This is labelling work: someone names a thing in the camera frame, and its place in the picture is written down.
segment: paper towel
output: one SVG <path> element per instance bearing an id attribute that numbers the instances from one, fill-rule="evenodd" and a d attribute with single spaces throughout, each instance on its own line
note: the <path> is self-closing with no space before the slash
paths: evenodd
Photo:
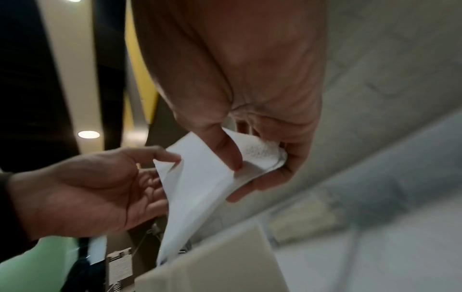
<path id="1" fill-rule="evenodd" d="M 195 134 L 168 147 L 179 163 L 154 160 L 169 202 L 167 228 L 157 264 L 173 260 L 183 245 L 230 194 L 247 182 L 284 165 L 278 143 L 224 129 L 242 153 L 244 165 L 231 171 Z"/>

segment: ceiling light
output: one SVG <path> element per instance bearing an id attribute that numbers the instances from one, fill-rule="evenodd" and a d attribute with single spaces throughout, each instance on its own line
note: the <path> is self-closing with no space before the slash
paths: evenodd
<path id="1" fill-rule="evenodd" d="M 77 133 L 77 135 L 83 139 L 95 139 L 100 136 L 98 132 L 95 131 L 80 131 Z"/>

